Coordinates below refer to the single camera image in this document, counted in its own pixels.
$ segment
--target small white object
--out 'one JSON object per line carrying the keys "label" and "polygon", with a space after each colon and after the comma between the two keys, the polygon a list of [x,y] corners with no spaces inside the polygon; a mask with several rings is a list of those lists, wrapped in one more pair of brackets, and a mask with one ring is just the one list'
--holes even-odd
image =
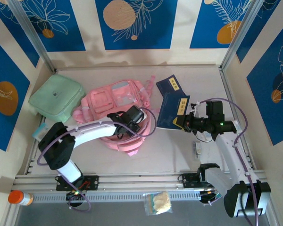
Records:
{"label": "small white object", "polygon": [[196,145],[196,154],[201,155],[201,143],[200,143],[200,141],[196,141],[195,145]]}

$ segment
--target blue book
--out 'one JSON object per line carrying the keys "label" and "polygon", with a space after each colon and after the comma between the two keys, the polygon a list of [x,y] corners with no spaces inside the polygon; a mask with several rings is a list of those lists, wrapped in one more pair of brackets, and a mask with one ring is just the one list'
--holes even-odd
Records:
{"label": "blue book", "polygon": [[166,93],[179,93],[181,95],[185,95],[175,75],[156,82],[156,85],[163,97]]}
{"label": "blue book", "polygon": [[166,93],[159,112],[157,127],[162,129],[181,129],[173,124],[178,115],[185,115],[190,96],[181,93]]}

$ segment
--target plastic bag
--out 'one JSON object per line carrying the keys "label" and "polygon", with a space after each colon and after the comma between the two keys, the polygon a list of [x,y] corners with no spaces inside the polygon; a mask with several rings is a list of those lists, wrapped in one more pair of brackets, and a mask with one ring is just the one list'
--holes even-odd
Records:
{"label": "plastic bag", "polygon": [[168,192],[157,192],[143,194],[144,205],[147,216],[161,213],[172,213],[172,206]]}

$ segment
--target bottle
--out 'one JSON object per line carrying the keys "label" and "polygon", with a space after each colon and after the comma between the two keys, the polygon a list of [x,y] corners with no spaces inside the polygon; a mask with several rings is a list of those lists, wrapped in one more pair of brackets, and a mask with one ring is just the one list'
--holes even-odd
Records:
{"label": "bottle", "polygon": [[8,202],[11,204],[18,204],[21,206],[28,206],[33,202],[33,195],[21,191],[12,191],[8,196]]}

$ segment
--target black bracket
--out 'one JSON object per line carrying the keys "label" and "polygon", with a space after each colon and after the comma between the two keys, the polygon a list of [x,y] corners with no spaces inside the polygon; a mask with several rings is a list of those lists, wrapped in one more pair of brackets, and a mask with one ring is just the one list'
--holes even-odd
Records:
{"label": "black bracket", "polygon": [[[56,177],[57,181],[57,191],[72,191],[73,188],[66,183],[66,181],[62,177]],[[97,191],[99,186],[99,176],[92,175],[92,176],[84,176],[83,181],[81,182],[80,186],[78,187],[79,190],[83,191]]]}
{"label": "black bracket", "polygon": [[212,185],[205,181],[205,171],[209,168],[219,168],[216,163],[201,164],[197,173],[183,173],[182,180],[183,188],[203,188],[212,187]]}
{"label": "black bracket", "polygon": [[198,173],[183,173],[182,175],[183,188],[203,188],[208,187],[208,182],[200,182]]}

